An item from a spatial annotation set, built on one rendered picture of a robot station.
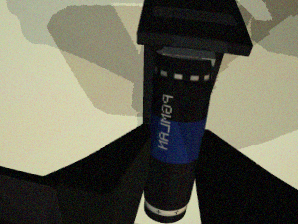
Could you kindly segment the black and blue battery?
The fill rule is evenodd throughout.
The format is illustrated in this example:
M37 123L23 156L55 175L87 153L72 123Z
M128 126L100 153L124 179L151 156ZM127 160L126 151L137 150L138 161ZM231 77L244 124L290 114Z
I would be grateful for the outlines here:
M212 73L212 60L162 55L162 48L157 49L144 210L160 224L181 221L188 210L208 121Z

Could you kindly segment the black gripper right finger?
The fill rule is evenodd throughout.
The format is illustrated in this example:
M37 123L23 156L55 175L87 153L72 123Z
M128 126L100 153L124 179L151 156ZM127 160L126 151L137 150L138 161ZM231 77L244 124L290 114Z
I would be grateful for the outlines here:
M209 129L194 180L202 224L298 224L298 189Z

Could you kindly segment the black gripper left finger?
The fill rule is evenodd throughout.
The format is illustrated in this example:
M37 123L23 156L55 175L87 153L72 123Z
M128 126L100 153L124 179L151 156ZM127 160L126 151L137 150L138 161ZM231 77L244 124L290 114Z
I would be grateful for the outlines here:
M0 224L134 224L150 147L152 131L141 124L45 176L0 167Z

